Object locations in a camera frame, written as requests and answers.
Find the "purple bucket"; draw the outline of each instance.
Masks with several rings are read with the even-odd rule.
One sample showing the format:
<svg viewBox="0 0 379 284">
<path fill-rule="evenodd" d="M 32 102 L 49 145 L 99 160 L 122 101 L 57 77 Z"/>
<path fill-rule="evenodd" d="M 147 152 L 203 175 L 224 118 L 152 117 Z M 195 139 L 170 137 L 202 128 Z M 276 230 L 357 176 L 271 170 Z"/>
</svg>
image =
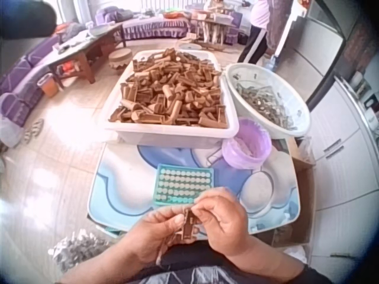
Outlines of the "purple bucket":
<svg viewBox="0 0 379 284">
<path fill-rule="evenodd" d="M 225 139 L 222 153 L 236 169 L 259 169 L 271 153 L 271 138 L 264 128 L 249 118 L 240 118 L 236 136 Z"/>
</svg>

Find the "person's right hand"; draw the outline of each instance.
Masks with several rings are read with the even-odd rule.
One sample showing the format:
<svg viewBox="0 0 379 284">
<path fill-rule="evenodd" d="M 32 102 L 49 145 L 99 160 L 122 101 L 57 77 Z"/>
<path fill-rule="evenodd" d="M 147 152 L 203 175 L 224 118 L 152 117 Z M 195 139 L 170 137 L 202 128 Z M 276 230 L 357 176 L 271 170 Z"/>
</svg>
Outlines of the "person's right hand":
<svg viewBox="0 0 379 284">
<path fill-rule="evenodd" d="M 203 224 L 213 250 L 233 257 L 248 249 L 248 216 L 226 188 L 205 191 L 191 210 Z"/>
</svg>

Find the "refrigerator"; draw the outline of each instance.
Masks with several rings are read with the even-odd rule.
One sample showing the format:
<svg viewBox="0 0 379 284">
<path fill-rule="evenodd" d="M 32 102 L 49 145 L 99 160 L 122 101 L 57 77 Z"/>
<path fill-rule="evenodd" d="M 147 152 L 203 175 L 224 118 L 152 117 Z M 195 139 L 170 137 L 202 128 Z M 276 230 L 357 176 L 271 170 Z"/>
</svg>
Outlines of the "refrigerator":
<svg viewBox="0 0 379 284">
<path fill-rule="evenodd" d="M 276 74 L 284 78 L 312 110 L 329 89 L 333 69 L 345 47 L 345 36 L 323 1 L 313 1 L 284 33 Z"/>
</svg>

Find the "small wooden stool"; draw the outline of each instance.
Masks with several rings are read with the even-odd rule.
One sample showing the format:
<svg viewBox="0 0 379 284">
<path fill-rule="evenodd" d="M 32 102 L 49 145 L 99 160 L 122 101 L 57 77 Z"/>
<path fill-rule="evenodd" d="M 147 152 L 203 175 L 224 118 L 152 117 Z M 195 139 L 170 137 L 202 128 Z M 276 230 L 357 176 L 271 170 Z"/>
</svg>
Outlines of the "small wooden stool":
<svg viewBox="0 0 379 284">
<path fill-rule="evenodd" d="M 118 75 L 121 75 L 133 59 L 133 53 L 130 49 L 117 49 L 109 54 L 108 59 L 111 68 L 115 69 Z"/>
</svg>

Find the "cartoon tablecloth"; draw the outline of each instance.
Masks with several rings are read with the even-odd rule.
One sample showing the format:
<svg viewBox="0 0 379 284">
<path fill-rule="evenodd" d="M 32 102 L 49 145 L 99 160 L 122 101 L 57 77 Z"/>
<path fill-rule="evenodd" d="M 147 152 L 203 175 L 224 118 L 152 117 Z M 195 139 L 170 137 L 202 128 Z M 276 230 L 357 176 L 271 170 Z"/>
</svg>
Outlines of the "cartoon tablecloth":
<svg viewBox="0 0 379 284">
<path fill-rule="evenodd" d="M 260 233 L 295 221 L 300 213 L 296 174 L 285 140 L 273 140 L 268 160 L 260 170 L 237 170 L 222 158 L 221 147 L 176 149 L 106 144 L 88 200 L 90 217 L 128 231 L 153 203 L 159 163 L 211 167 L 214 185 L 228 187 L 246 208 L 249 232 Z M 197 236 L 206 238 L 205 231 Z"/>
</svg>

